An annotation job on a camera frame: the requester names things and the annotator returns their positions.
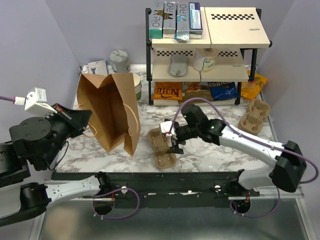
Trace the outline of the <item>brown pulp cup carrier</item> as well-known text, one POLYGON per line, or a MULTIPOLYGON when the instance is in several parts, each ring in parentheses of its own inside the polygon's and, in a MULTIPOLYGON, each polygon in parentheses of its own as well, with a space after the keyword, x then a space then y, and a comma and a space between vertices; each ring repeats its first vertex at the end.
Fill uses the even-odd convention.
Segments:
POLYGON ((174 153, 167 153, 170 149, 169 140, 162 135, 160 129, 151 129, 147 133, 147 139, 154 150, 153 160, 156 167, 159 169, 172 168, 177 162, 177 157, 174 153))

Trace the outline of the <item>brown paper bag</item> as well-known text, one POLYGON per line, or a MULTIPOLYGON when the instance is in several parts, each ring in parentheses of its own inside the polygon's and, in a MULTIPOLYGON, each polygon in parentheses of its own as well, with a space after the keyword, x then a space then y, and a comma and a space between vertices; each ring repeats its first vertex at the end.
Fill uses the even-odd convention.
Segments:
POLYGON ((132 73, 107 76, 81 74, 76 92, 83 110, 92 111, 89 123, 95 138, 109 153, 120 144, 133 156, 141 133, 141 124, 132 73))

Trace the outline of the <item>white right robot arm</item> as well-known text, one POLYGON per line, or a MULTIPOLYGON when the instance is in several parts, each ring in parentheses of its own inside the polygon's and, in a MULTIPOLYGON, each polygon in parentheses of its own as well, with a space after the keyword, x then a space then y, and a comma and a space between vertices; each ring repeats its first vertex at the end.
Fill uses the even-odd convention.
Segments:
POLYGON ((253 170, 240 170, 236 180, 230 183, 230 191, 241 196, 247 190, 275 186, 285 192, 297 190, 307 168, 297 143, 269 141, 246 133, 223 120, 209 119, 201 108, 193 103, 185 105, 181 113, 187 122, 180 126, 166 119, 160 123, 160 132, 171 139, 169 153, 183 154, 179 145, 187 140, 200 138, 206 143, 238 150, 266 164, 253 170))

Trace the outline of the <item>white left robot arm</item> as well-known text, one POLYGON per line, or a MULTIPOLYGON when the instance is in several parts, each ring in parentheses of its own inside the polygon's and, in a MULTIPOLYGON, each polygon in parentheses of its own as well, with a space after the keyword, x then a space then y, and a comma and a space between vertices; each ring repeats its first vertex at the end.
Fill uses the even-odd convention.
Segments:
POLYGON ((67 183, 24 184, 36 171, 53 170, 51 164, 67 145, 86 130, 92 111, 74 110, 58 103, 49 117, 34 116, 10 127, 10 141, 0 145, 0 225, 27 221, 49 207, 80 197, 107 197, 112 185, 104 172, 67 183))

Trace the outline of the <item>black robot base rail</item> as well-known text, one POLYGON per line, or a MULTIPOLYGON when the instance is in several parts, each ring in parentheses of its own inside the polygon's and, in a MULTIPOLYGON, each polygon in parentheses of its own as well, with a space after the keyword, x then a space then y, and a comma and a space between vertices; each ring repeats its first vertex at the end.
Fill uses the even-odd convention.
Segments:
POLYGON ((258 197, 254 190, 246 190, 236 179, 237 171, 229 172, 108 172, 106 179, 112 190, 123 186, 132 192, 115 195, 115 207, 140 208, 227 208, 229 199, 243 200, 258 197))

